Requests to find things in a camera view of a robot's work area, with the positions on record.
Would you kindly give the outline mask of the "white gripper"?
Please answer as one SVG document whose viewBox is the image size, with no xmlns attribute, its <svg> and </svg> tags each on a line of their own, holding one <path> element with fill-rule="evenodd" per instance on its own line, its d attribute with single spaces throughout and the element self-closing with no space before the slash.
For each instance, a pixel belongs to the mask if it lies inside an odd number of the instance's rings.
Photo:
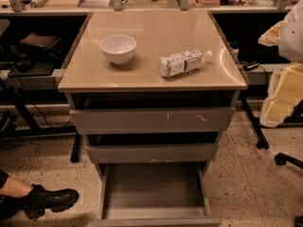
<svg viewBox="0 0 303 227">
<path fill-rule="evenodd" d="M 271 26 L 258 38 L 258 43 L 274 46 L 279 43 L 282 22 Z M 268 96 L 265 98 L 259 122 L 268 128 L 275 128 L 294 112 L 303 100 L 303 63 L 292 62 L 282 70 L 275 70 L 270 77 Z"/>
</svg>

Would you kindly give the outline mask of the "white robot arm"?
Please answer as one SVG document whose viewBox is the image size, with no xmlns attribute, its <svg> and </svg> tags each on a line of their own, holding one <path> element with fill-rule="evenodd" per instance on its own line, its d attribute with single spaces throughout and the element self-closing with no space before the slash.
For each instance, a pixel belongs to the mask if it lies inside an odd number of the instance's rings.
<svg viewBox="0 0 303 227">
<path fill-rule="evenodd" d="M 278 48 L 280 57 L 290 64 L 270 77 L 259 122 L 275 128 L 290 116 L 303 100 L 303 0 L 299 0 L 284 19 L 262 34 L 258 43 Z"/>
</svg>

